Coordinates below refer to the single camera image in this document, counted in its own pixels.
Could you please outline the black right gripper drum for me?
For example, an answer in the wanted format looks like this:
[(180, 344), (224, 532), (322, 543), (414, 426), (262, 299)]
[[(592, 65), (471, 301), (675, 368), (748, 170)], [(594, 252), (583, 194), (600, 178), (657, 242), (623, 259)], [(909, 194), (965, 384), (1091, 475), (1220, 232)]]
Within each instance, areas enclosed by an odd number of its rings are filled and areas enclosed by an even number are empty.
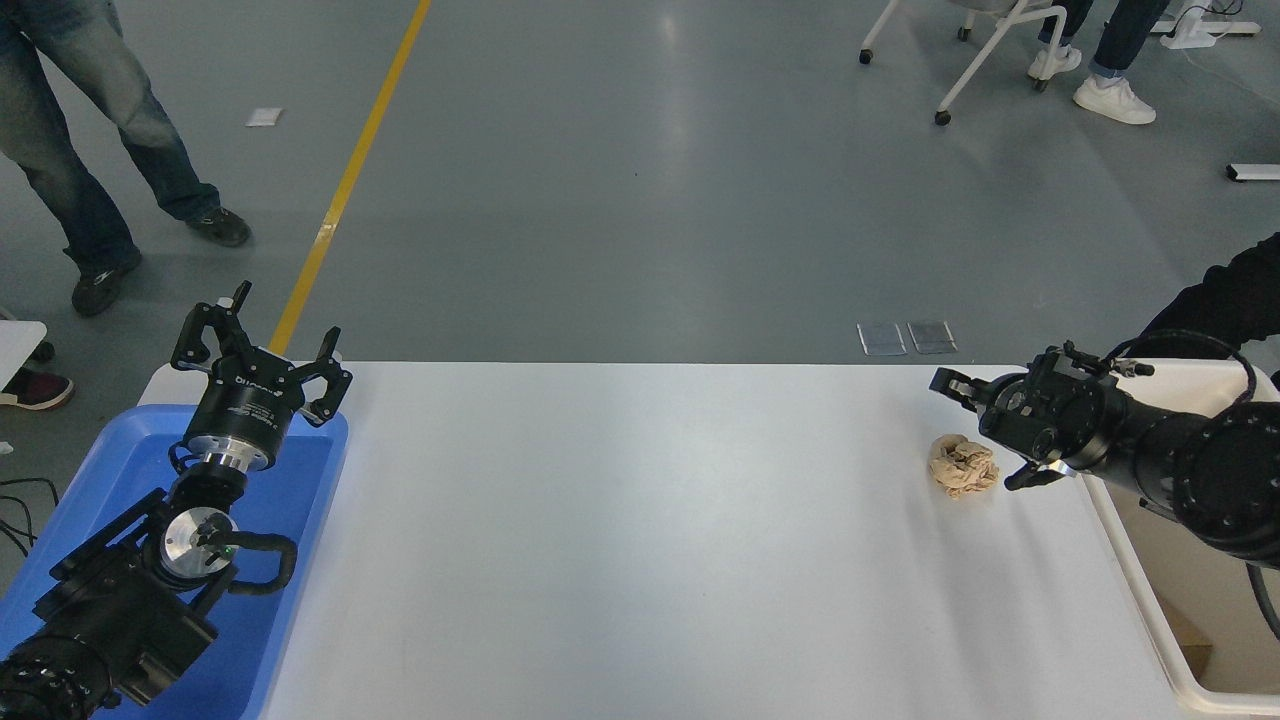
[(1079, 471), (1135, 471), (1132, 397), (1120, 375), (1137, 374), (1129, 359), (1094, 356), (1073, 346), (1048, 347), (1023, 373), (986, 383), (984, 437), (1010, 450), (1020, 471), (1065, 462)]

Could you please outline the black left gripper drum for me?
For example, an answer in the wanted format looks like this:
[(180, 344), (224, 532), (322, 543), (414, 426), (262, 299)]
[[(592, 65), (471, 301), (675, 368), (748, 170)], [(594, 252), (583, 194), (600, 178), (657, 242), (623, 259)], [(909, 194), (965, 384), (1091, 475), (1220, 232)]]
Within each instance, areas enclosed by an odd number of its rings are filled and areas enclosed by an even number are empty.
[(292, 370), (292, 361), (261, 348), (218, 359), (186, 430), (186, 448), (233, 448), (250, 465), (273, 465), (301, 405), (300, 382), (287, 379)]

